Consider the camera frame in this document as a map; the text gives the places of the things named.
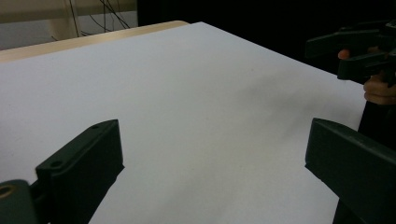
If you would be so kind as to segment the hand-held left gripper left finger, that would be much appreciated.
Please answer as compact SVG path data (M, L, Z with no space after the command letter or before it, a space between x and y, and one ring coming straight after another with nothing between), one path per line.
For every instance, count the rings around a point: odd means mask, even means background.
M50 224L88 224L124 169L116 119L92 125L36 168Z

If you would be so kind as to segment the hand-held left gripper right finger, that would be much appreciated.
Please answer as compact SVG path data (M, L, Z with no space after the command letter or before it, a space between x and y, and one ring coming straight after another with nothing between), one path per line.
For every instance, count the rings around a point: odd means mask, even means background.
M396 151L313 119L305 167L339 198L332 224L396 224Z

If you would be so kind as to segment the white table sheet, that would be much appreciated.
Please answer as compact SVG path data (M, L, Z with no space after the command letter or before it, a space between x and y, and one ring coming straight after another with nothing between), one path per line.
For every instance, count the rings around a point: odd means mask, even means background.
M0 63L0 181L117 119L124 168L92 224L332 224L310 125L356 127L361 93L203 22Z

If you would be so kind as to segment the beige furniture post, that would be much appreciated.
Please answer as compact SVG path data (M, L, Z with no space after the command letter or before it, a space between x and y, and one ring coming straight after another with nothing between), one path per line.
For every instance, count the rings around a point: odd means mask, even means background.
M48 21L49 33L54 40L81 37L76 0L62 0L64 15Z

